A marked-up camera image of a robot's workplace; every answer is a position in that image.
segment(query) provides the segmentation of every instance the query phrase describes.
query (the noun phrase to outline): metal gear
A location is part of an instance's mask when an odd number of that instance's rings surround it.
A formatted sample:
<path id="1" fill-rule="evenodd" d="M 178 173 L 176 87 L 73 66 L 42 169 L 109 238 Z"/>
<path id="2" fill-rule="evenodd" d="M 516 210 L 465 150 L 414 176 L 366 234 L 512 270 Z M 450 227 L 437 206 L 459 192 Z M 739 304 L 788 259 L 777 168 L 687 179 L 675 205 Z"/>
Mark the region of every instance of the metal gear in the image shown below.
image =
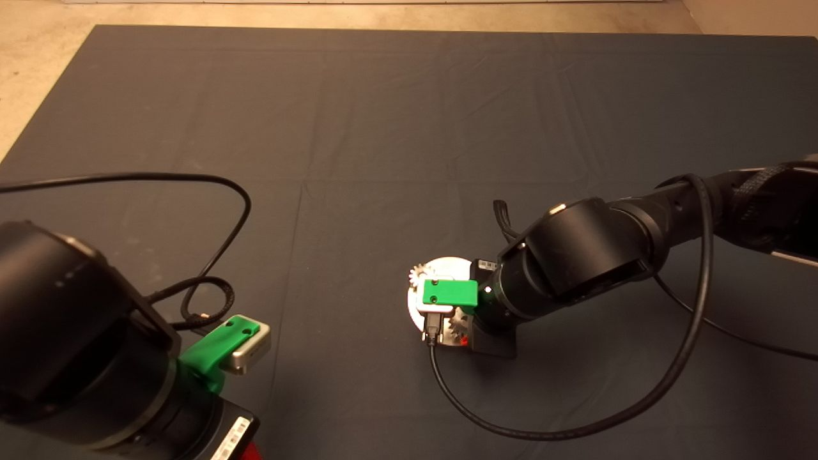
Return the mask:
<path id="1" fill-rule="evenodd" d="M 469 333 L 469 315 L 463 313 L 460 307 L 455 309 L 455 314 L 449 318 L 449 329 L 458 339 L 468 336 Z"/>
<path id="2" fill-rule="evenodd" d="M 428 265 L 418 264 L 412 267 L 412 270 L 409 270 L 409 284 L 415 291 L 420 287 L 423 280 L 432 277 L 434 277 L 434 270 Z"/>

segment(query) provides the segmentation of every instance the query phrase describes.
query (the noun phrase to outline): concrete floor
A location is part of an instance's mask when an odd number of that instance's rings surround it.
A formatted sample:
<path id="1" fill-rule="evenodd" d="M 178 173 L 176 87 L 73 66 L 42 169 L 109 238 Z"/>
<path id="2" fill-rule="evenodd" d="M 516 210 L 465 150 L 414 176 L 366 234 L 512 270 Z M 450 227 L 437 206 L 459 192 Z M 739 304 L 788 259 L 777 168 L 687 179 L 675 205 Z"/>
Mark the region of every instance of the concrete floor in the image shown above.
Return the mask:
<path id="1" fill-rule="evenodd" d="M 0 0 L 0 159 L 96 24 L 818 35 L 816 18 L 815 0 L 517 5 L 65 5 L 59 0 Z"/>

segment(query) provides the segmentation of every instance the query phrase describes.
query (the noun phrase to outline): white label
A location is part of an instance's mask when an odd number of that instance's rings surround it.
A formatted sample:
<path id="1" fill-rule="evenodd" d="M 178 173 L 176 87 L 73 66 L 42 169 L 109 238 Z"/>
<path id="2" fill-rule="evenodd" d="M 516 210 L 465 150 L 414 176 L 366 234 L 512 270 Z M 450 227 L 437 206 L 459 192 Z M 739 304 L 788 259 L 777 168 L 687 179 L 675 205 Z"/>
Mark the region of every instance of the white label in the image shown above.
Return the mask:
<path id="1" fill-rule="evenodd" d="M 233 427 L 227 432 L 227 436 L 224 437 L 222 443 L 216 449 L 216 453 L 210 458 L 210 460 L 227 460 L 233 454 L 233 450 L 236 449 L 236 446 L 239 444 L 241 440 L 241 436 L 245 435 L 245 431 L 250 426 L 250 420 L 247 420 L 244 417 L 238 417 L 236 422 L 233 423 Z"/>

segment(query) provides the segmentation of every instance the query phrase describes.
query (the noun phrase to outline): green 3d-printed bracket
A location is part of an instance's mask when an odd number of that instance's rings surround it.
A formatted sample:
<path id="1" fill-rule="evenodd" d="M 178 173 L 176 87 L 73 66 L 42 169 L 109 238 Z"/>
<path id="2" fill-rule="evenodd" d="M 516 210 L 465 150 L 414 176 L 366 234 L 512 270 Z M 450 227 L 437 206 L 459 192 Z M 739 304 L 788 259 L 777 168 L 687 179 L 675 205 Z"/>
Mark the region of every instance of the green 3d-printed bracket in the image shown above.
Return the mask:
<path id="1" fill-rule="evenodd" d="M 477 289 L 475 280 L 426 280 L 423 284 L 423 303 L 453 305 L 460 307 L 464 313 L 474 314 Z"/>
<path id="2" fill-rule="evenodd" d="M 234 316 L 188 348 L 179 361 L 193 369 L 208 390 L 218 395 L 224 387 L 224 373 L 218 365 L 260 328 L 257 322 Z"/>

